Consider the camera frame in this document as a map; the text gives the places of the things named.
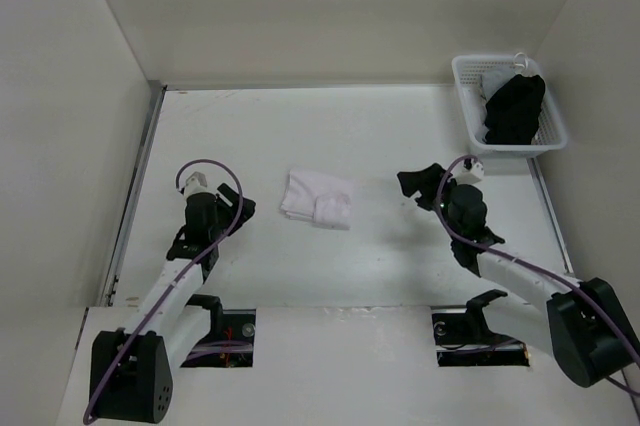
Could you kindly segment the white tank top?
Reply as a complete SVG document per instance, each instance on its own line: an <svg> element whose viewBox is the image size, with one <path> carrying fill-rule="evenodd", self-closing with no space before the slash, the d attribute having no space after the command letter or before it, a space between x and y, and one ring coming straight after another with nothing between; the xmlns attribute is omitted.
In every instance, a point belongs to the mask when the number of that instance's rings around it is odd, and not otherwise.
<svg viewBox="0 0 640 426"><path fill-rule="evenodd" d="M321 172L292 168L280 211L289 219L326 229L349 230L355 183Z"/></svg>

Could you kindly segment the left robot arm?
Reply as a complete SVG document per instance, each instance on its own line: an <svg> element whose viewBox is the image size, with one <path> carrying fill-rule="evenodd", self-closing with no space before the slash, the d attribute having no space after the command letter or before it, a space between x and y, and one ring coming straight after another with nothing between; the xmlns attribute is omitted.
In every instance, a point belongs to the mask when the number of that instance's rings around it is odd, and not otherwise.
<svg viewBox="0 0 640 426"><path fill-rule="evenodd" d="M86 425L98 419L160 423L176 371L196 357L198 342L210 345L223 336L219 299L199 291L219 258L220 242L254 216L256 204L225 183L211 191L197 177L181 193L185 223L152 289L124 325L93 341Z"/></svg>

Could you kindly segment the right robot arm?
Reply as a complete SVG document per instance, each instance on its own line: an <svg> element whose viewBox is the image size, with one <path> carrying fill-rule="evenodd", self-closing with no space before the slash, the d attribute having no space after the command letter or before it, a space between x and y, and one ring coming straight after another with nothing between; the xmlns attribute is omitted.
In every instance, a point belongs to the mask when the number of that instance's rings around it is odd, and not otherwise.
<svg viewBox="0 0 640 426"><path fill-rule="evenodd" d="M484 165L473 155L449 167L434 163L396 175L402 194L434 213L463 269L496 284L469 300L464 330L474 342L502 334L551 356L574 384L588 388L638 364L639 339L606 281L581 281L537 266L506 248L487 224L477 183Z"/></svg>

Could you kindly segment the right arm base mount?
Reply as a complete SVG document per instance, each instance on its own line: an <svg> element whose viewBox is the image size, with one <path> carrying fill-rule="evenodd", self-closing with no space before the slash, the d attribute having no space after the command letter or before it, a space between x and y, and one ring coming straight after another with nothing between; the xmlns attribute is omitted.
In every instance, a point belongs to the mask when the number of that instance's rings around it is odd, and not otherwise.
<svg viewBox="0 0 640 426"><path fill-rule="evenodd" d="M436 360L440 367L529 367L526 345L491 331L484 309L506 297L500 290L475 296L464 306L435 307L431 312Z"/></svg>

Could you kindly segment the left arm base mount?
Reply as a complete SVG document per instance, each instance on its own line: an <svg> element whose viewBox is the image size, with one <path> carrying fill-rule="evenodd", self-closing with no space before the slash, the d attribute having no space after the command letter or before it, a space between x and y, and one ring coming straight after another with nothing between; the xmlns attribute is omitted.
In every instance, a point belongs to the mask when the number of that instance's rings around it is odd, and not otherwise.
<svg viewBox="0 0 640 426"><path fill-rule="evenodd" d="M251 367L256 319L255 310L227 310L216 296L193 295L170 334L171 371Z"/></svg>

